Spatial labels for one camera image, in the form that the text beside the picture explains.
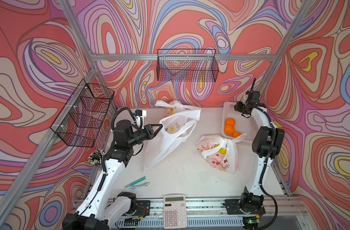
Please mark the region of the orange fruit bottom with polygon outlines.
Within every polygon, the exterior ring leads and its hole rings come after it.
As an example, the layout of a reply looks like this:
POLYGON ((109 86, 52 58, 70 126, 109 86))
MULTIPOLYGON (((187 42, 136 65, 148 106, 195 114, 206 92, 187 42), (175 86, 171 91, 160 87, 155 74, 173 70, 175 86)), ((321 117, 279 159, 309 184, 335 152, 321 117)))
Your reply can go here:
POLYGON ((234 126, 229 124, 225 125, 224 132, 225 134, 232 136, 235 132, 234 126))

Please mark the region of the clear plastic bag bottom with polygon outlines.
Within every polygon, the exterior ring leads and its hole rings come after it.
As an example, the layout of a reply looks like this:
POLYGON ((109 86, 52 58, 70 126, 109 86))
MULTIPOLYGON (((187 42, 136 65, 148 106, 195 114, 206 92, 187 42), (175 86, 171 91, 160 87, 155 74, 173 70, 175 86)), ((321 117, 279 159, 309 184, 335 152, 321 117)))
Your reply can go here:
POLYGON ((163 128, 159 134, 146 144, 143 155, 143 172, 148 172, 180 144, 186 142, 191 136, 197 121, 201 116, 201 110, 185 110, 175 113, 159 121, 163 128))

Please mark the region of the printed white plastic bag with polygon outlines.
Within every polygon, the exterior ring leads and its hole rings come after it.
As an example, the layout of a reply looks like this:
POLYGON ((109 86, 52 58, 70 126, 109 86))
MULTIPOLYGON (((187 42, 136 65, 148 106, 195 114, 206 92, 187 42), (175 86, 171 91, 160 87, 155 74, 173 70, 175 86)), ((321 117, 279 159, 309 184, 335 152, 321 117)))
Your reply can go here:
POLYGON ((242 133, 234 139, 227 139, 218 135, 202 136, 195 144, 197 150, 206 162, 216 170, 237 175, 238 152, 237 143, 240 143, 247 136, 242 133))

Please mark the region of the orange fruit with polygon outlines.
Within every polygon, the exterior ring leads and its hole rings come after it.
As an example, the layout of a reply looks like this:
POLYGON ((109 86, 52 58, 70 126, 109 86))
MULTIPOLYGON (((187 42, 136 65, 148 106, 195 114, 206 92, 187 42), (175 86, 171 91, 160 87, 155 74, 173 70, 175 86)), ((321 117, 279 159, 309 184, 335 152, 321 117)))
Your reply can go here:
POLYGON ((235 132, 234 126, 229 124, 225 125, 224 132, 225 134, 232 136, 235 132))
POLYGON ((236 121, 233 118, 228 118, 225 120, 225 125, 235 126, 236 121))

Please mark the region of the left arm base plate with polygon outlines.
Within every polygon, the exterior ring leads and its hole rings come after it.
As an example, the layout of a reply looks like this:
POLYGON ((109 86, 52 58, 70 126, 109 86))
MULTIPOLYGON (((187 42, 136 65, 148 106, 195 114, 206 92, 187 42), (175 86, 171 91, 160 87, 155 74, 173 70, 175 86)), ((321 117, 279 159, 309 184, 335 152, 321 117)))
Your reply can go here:
POLYGON ((127 213, 124 213, 123 217, 131 217, 131 216, 138 216, 138 217, 146 217, 150 214, 150 206, 151 201, 150 200, 137 200, 135 209, 129 210, 127 213))

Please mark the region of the white plastic fruit basket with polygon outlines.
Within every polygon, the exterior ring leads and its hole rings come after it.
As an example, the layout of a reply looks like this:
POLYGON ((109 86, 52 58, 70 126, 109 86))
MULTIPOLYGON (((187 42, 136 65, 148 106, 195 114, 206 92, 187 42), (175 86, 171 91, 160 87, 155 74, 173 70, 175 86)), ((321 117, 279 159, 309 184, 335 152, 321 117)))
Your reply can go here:
POLYGON ((259 127, 253 117, 245 118, 241 113, 234 110, 235 102, 224 102, 223 104, 223 118, 222 118, 222 135, 225 138, 232 139, 233 137, 225 133, 225 120, 232 118, 235 120, 235 131, 241 134, 246 133, 243 142, 252 143, 259 127))

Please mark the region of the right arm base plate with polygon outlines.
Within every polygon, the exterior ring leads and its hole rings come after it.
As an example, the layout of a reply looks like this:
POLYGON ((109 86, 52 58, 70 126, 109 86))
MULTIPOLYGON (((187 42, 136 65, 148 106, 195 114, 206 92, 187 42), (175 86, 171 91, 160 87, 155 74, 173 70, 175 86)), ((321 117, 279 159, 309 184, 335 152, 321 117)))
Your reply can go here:
POLYGON ((228 215, 264 215, 266 213, 262 203, 244 202, 240 199, 226 199, 223 203, 228 215))

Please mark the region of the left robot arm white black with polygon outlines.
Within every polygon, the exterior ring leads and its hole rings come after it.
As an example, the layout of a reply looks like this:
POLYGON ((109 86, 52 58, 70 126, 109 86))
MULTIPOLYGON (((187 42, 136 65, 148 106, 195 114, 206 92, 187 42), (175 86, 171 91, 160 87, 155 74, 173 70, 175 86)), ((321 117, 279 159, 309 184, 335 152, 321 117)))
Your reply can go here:
POLYGON ((134 154, 134 146, 154 139, 160 133, 161 124, 138 127, 129 120, 117 122, 113 128, 111 147, 101 160, 102 171, 86 200, 73 214, 67 214, 62 222, 65 230, 109 230, 124 215, 137 209, 136 195, 121 192, 114 203, 107 205, 115 181, 126 169, 134 154))

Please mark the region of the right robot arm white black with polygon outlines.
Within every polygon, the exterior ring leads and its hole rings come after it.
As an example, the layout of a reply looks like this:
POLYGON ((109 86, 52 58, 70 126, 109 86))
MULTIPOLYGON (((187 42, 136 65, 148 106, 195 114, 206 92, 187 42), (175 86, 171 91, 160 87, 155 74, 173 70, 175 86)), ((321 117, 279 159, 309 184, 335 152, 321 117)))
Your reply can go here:
POLYGON ((267 113, 265 104, 259 100, 260 92, 250 90, 244 101, 237 102, 235 111, 245 118, 253 118, 258 126, 258 132, 252 142, 252 151, 256 156, 254 174, 248 186, 241 195, 239 206, 242 209, 260 209, 264 196, 271 196, 264 189, 265 175, 272 161, 280 153, 285 132, 278 128, 267 113))

